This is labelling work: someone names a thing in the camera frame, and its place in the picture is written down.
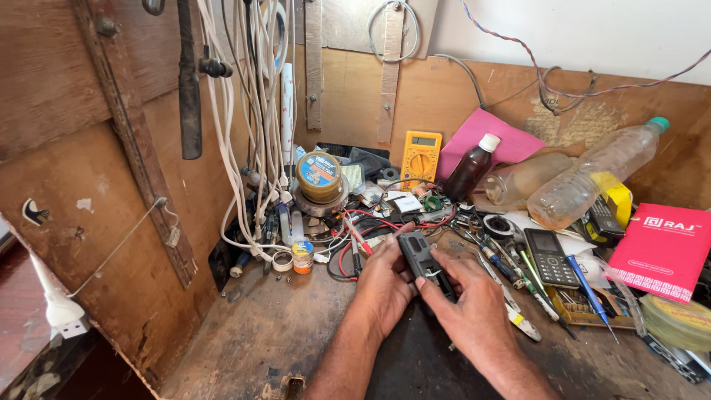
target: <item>green bottle cap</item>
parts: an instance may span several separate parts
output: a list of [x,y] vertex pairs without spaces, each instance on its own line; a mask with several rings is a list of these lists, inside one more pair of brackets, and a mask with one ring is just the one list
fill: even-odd
[[652,118],[651,120],[645,122],[645,124],[650,123],[650,122],[655,122],[655,123],[661,125],[661,126],[664,128],[665,131],[666,131],[667,129],[669,129],[669,127],[671,126],[670,123],[669,123],[669,120],[667,120],[667,119],[664,118],[664,117],[654,117],[654,118]]

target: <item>yellow multimeter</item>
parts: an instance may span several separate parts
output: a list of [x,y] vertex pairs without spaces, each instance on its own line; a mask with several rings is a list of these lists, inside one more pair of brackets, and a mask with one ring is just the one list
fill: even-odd
[[[434,181],[439,160],[439,148],[442,145],[442,134],[408,130],[405,136],[405,153],[402,156],[402,171],[400,179],[426,179]],[[400,190],[421,184],[418,181],[403,182]]]

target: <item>forearm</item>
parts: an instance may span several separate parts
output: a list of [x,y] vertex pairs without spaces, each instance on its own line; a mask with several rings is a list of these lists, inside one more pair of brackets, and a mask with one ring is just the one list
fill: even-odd
[[349,309],[302,398],[363,399],[382,340],[367,315]]
[[505,399],[559,399],[540,373],[520,349],[508,349],[498,354],[480,354],[476,369]]

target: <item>bolt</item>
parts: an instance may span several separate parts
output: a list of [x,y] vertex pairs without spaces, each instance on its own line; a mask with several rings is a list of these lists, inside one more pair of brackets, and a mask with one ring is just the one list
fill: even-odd
[[96,32],[112,38],[119,32],[119,27],[116,25],[116,21],[114,21],[114,19],[105,15],[100,15],[96,18]]

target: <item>hand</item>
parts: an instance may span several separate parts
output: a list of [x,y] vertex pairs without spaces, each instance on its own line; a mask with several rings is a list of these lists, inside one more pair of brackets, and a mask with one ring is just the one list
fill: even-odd
[[348,313],[367,319],[375,330],[378,345],[390,334],[417,294],[412,273],[396,239],[401,233],[412,232],[414,227],[411,222],[389,235],[368,258],[348,309]]
[[416,285],[457,348],[480,371],[492,359],[517,349],[501,287],[473,260],[431,253],[448,275],[459,301],[454,304],[447,300],[428,279],[419,277]]

